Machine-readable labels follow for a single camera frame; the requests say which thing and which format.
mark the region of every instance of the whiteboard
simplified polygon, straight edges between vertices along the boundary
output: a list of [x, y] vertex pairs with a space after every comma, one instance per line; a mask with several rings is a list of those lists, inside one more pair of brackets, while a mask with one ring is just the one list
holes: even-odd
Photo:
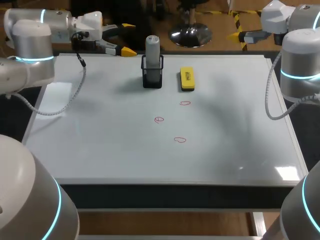
[[[145, 89], [141, 56], [82, 57], [78, 98], [60, 116], [33, 115], [24, 138], [60, 184], [292, 186], [307, 174], [290, 118], [265, 113], [269, 59], [165, 55], [162, 88]], [[188, 66], [196, 86], [182, 92]], [[57, 57], [40, 110], [61, 109], [81, 71], [74, 55]], [[269, 108], [286, 110], [274, 74]]]

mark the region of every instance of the chair base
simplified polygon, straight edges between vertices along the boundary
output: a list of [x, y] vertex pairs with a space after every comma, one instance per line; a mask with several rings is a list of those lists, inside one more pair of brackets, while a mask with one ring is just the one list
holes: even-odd
[[212, 40], [212, 32], [201, 23], [179, 24], [169, 32], [169, 38], [175, 44], [185, 48], [198, 48]]

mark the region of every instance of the black cable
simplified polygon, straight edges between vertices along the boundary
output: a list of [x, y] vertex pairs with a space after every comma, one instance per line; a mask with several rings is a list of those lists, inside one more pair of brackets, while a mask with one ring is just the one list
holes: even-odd
[[78, 48], [78, 46], [75, 46], [75, 42], [74, 42], [74, 37], [78, 35], [78, 37], [76, 38], [78, 41], [81, 41], [84, 37], [87, 38], [89, 37], [89, 32], [87, 31], [76, 31], [74, 32], [72, 35], [71, 35], [71, 47], [72, 47], [72, 50], [75, 51], [75, 54], [76, 54], [76, 57], [78, 58], [78, 60], [80, 61], [81, 65], [83, 68], [86, 67], [86, 62], [85, 60], [80, 56], [80, 54], [78, 53], [78, 50], [79, 49], [76, 49]]

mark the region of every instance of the red circle drawing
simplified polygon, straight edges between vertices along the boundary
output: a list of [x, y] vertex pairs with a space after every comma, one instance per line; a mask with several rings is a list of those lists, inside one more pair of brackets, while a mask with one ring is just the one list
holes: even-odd
[[187, 139], [185, 139], [184, 137], [175, 137], [174, 140], [180, 144], [183, 144], [187, 141]]
[[159, 122], [163, 122], [165, 119], [163, 117], [157, 116], [154, 118], [154, 121], [158, 124]]
[[181, 101], [181, 102], [180, 102], [180, 105], [181, 105], [181, 106], [187, 106], [187, 105], [190, 105], [190, 104], [191, 104], [190, 101]]

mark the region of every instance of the yellow black caution tape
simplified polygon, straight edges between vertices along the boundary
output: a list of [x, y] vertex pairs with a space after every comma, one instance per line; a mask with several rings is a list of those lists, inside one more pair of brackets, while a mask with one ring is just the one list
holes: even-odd
[[[234, 20], [234, 23], [235, 23], [236, 30], [237, 30], [238, 33], [241, 33], [243, 30], [242, 30], [242, 27], [240, 25], [239, 13], [237, 11], [230, 11], [229, 15], [233, 16], [233, 20]], [[240, 44], [241, 44], [242, 51], [248, 51], [248, 46], [247, 46], [247, 44], [245, 42], [241, 42]]]
[[261, 17], [261, 10], [242, 10], [242, 11], [197, 11], [197, 14], [228, 14], [230, 16], [233, 15], [233, 13], [237, 14], [258, 14], [259, 17]]

